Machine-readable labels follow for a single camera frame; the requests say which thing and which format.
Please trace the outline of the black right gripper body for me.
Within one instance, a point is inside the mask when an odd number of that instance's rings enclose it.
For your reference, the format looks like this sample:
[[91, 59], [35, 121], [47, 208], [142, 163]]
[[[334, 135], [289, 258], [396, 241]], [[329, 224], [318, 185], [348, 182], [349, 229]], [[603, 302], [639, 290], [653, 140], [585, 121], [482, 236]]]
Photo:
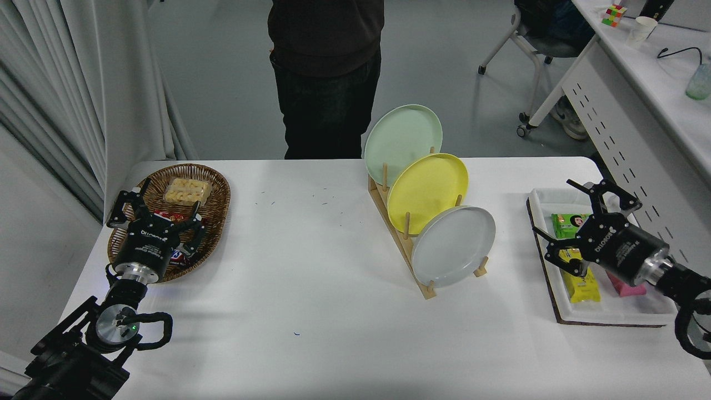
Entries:
[[585, 261], [614, 273], [625, 283], [648, 278], [648, 258], [667, 256], [669, 245], [638, 228], [623, 215], [591, 215], [577, 231], [578, 248]]

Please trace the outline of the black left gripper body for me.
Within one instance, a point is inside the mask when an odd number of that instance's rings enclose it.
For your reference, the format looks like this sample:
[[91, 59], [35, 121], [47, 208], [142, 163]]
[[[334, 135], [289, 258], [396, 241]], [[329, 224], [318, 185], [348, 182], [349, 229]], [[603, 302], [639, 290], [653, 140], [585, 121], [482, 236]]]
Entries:
[[119, 271], [130, 263], [143, 265], [155, 272], [168, 268], [173, 251], [180, 244], [180, 233], [171, 227], [172, 221], [162, 216], [147, 216], [132, 221], [113, 266]]

